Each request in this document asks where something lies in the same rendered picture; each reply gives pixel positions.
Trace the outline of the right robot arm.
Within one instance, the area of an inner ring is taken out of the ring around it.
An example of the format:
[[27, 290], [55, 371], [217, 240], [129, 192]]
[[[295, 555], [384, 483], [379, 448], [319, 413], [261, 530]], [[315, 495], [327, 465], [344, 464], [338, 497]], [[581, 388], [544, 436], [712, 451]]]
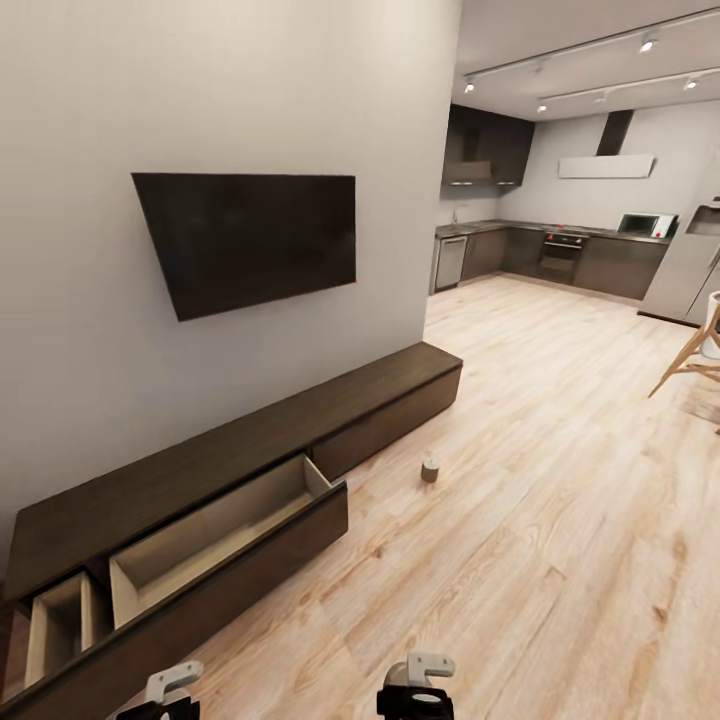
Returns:
[[406, 686], [377, 691], [377, 713], [385, 720], [454, 720], [453, 700], [444, 689], [425, 687], [425, 677], [454, 677], [457, 664], [446, 654], [407, 653]]

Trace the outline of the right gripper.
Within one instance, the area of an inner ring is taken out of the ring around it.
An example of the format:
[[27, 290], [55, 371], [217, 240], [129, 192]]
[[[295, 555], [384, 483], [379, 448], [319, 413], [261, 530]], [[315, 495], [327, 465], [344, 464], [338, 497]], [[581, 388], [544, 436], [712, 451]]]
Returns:
[[385, 685], [381, 691], [377, 691], [377, 713], [383, 715], [385, 720], [400, 720], [405, 705], [411, 697], [411, 693], [429, 693], [436, 695], [443, 701], [443, 707], [449, 711], [451, 720], [454, 720], [453, 700], [447, 697], [444, 689], [431, 689], [422, 687], [407, 687], [399, 685]]

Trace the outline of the pillar candle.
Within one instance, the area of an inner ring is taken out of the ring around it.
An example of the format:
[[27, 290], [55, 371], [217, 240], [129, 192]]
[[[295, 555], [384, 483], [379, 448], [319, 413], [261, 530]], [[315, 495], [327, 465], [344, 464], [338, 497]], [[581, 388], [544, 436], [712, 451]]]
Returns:
[[[407, 679], [408, 679], [408, 669], [407, 669], [407, 663], [406, 662], [399, 662], [395, 663], [387, 671], [387, 674], [385, 675], [385, 680], [383, 685], [399, 685], [399, 686], [406, 686], [407, 685]], [[425, 687], [434, 689], [433, 682], [429, 677], [425, 677]]]
[[185, 699], [185, 697], [192, 697], [191, 693], [189, 693], [187, 689], [175, 689], [170, 693], [165, 693], [165, 696], [166, 705], [169, 705], [169, 703], [174, 703], [175, 701], [179, 701], [179, 699]]
[[440, 471], [440, 461], [434, 457], [425, 457], [422, 462], [421, 477], [428, 482], [435, 482]]

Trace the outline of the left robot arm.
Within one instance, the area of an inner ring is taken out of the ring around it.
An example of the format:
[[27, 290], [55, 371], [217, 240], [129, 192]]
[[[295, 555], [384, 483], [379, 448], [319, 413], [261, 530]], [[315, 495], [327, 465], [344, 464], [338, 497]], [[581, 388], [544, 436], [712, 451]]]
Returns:
[[151, 675], [147, 681], [144, 703], [128, 711], [121, 711], [116, 720], [199, 720], [200, 701], [185, 697], [166, 705], [165, 693], [200, 680], [202, 674], [203, 663], [192, 660]]

